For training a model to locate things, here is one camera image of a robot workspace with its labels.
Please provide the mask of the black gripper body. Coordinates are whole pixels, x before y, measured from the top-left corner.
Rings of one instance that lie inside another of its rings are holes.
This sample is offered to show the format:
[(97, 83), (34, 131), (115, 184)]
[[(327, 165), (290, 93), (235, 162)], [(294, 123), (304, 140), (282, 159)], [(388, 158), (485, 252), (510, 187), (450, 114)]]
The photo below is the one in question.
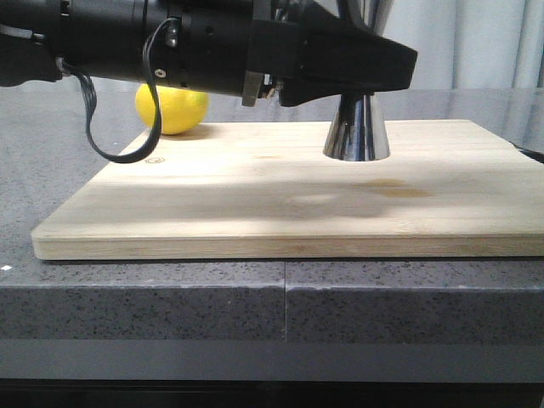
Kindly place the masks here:
[(298, 10), (296, 1), (148, 1), (144, 73), (253, 106), (296, 73)]

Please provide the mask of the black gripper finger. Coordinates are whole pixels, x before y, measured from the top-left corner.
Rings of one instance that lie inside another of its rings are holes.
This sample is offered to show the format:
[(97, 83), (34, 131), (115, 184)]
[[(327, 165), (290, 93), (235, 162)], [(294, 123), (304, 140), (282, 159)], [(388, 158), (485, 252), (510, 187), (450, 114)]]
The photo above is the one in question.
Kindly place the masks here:
[(281, 78), (280, 105), (337, 94), (407, 89), (417, 51), (383, 37), (390, 1), (338, 1), (335, 16), (316, 1), (300, 4), (294, 72)]

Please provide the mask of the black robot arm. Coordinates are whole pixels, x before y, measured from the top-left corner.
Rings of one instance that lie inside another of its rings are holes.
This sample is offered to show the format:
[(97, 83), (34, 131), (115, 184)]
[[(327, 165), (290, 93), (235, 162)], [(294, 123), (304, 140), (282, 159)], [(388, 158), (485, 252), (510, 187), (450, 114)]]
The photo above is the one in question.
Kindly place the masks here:
[(280, 104), (408, 88), (417, 52), (315, 1), (4, 1), (1, 84), (56, 82), (70, 67), (140, 82), (143, 47), (162, 86)]

